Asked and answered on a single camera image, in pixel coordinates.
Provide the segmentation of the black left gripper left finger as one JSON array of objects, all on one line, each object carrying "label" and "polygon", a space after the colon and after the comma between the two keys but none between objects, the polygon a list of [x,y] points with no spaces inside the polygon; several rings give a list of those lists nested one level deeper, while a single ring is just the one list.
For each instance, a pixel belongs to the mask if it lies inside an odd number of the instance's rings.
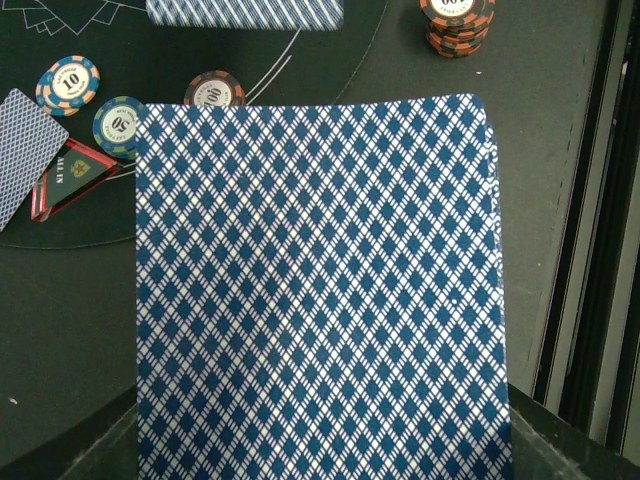
[{"label": "black left gripper left finger", "polygon": [[3,479],[136,479],[136,389],[1,468]]}]

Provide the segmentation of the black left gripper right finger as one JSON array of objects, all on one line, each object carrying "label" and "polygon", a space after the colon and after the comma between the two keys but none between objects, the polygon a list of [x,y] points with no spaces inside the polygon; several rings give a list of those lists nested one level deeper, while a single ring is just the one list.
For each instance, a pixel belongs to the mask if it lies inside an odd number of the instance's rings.
[{"label": "black left gripper right finger", "polygon": [[516,479],[637,479],[639,467],[508,386]]}]

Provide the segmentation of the blue playing card deck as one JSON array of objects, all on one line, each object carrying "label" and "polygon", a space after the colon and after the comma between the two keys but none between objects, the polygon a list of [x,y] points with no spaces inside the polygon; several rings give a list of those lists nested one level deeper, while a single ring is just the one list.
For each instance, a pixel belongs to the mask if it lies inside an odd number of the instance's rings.
[{"label": "blue playing card deck", "polygon": [[142,479],[510,479],[481,99],[151,104],[136,161]]}]

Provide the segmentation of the blue card seat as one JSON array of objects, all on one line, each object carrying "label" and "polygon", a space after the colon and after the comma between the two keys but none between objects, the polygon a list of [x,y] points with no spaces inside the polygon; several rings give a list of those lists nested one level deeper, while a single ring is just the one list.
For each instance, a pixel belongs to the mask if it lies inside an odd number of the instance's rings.
[{"label": "blue card seat", "polygon": [[69,137],[20,89],[1,103],[1,230]]}]

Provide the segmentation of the green chip seat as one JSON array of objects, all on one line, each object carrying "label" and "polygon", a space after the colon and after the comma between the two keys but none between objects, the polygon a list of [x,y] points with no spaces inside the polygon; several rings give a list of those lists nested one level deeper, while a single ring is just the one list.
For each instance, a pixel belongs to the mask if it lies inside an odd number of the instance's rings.
[{"label": "green chip seat", "polygon": [[108,155],[134,160],[136,128],[145,106],[132,96],[117,96],[96,112],[92,132],[97,145]]}]

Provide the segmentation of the blue white chip seat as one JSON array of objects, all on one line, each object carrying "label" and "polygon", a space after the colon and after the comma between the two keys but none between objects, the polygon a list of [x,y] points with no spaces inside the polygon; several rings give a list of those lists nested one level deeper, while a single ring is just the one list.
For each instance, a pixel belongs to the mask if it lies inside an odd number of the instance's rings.
[{"label": "blue white chip seat", "polygon": [[40,77],[36,103],[56,117],[72,116],[93,100],[100,84],[97,66],[81,55],[66,56]]}]

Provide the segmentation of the orange chip seat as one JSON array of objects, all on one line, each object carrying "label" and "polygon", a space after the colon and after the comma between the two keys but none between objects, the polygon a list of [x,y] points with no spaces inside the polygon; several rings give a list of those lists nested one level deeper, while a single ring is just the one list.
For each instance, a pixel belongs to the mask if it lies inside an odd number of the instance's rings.
[{"label": "orange chip seat", "polygon": [[244,106],[246,96],[233,75],[213,70],[196,76],[189,83],[183,102],[187,105]]}]

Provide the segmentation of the orange poker chip stack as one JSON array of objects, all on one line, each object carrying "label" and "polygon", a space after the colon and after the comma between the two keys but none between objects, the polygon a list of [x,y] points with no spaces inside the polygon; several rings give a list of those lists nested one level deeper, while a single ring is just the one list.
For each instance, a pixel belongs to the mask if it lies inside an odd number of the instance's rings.
[{"label": "orange poker chip stack", "polygon": [[464,58],[479,50],[495,15],[495,0],[420,0],[425,38],[445,58]]}]

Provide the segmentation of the blue cards bottom seat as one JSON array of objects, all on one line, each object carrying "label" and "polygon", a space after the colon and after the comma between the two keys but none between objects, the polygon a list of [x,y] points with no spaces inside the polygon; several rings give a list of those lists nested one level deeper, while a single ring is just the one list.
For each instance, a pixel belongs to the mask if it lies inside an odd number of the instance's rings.
[{"label": "blue cards bottom seat", "polygon": [[160,26],[276,31],[334,31],[344,2],[336,0],[156,0],[145,2]]}]

